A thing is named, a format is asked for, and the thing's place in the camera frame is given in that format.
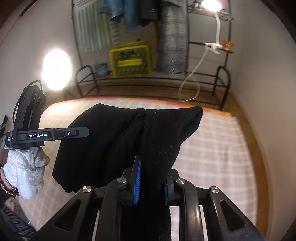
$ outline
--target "white glove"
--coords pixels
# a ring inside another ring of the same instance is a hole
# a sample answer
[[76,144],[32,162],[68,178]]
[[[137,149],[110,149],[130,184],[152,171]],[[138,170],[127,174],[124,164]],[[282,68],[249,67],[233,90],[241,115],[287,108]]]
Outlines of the white glove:
[[7,182],[17,187],[24,199],[36,196],[38,189],[43,189],[43,171],[45,159],[37,157],[38,148],[30,150],[10,150],[7,163],[3,166],[3,173]]

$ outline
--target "bed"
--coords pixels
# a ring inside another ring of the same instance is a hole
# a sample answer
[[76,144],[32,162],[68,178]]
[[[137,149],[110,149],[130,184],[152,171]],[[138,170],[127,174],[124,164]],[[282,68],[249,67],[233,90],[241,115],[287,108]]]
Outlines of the bed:
[[[68,127],[81,113],[97,103],[121,108],[176,109],[188,104],[137,98],[94,97],[51,105],[42,115],[40,128]],[[195,186],[218,186],[256,224],[257,186],[243,132],[229,113],[203,108],[198,130],[181,146],[173,168]],[[44,174],[44,190],[19,203],[31,225],[39,230],[72,196],[53,179],[52,170],[60,141],[47,142],[44,151],[50,164]],[[172,239],[178,240],[178,208],[171,208]]]

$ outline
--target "metal bolt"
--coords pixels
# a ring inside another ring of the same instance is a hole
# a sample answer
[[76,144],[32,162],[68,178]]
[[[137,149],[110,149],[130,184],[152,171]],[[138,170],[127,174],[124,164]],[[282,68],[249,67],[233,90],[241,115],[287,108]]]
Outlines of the metal bolt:
[[92,189],[91,186],[85,186],[82,188],[82,191],[85,193],[89,193],[89,192],[91,192],[91,189]]
[[125,177],[120,177],[117,179],[118,183],[125,183],[126,182],[126,178]]
[[218,193],[220,191],[220,189],[218,187],[211,187],[210,190],[213,193]]
[[183,179],[183,178],[178,178],[178,179],[176,180],[176,182],[177,182],[178,184],[184,184],[184,183],[185,183],[185,179]]

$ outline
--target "wooden floor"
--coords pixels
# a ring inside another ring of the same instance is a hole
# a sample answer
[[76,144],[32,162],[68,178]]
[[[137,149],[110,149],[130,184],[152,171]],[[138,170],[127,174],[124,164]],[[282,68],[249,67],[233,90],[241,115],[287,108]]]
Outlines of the wooden floor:
[[[93,86],[93,84],[83,85],[83,92],[87,93],[87,91],[90,90]],[[99,96],[135,96],[176,101],[178,100],[177,95],[180,82],[159,80],[107,80],[100,81],[99,86]],[[46,93],[46,96],[48,96],[46,107],[50,106],[53,103],[64,101],[65,98],[74,99],[79,97],[78,91],[75,87],[68,88],[67,90],[71,94],[66,94],[65,92]],[[184,86],[182,98],[193,98],[195,96],[195,93],[196,86],[192,83],[188,83]],[[218,97],[221,97],[222,94],[222,91],[217,90]],[[211,94],[201,92],[197,100],[211,101],[212,96]],[[217,106],[215,107],[208,104],[201,104],[197,101],[188,101],[188,104],[217,109]],[[263,159],[258,143],[246,116],[244,115],[241,107],[239,106],[231,92],[229,93],[228,98],[225,102],[223,111],[230,112],[232,116],[235,116],[238,119],[238,122],[240,123],[246,141],[248,143],[248,147],[254,164],[258,188],[258,214],[256,227],[261,231],[262,234],[266,235],[269,210],[268,186]]]

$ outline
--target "bright round light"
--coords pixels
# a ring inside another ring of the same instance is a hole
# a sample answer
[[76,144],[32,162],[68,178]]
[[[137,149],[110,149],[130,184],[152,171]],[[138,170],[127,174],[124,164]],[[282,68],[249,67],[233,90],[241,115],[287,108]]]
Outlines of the bright round light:
[[42,77],[49,88],[61,90],[69,82],[72,74],[71,60],[62,50],[55,49],[46,55]]
[[212,12],[221,11],[223,8],[222,4],[216,0],[204,0],[202,1],[202,6]]

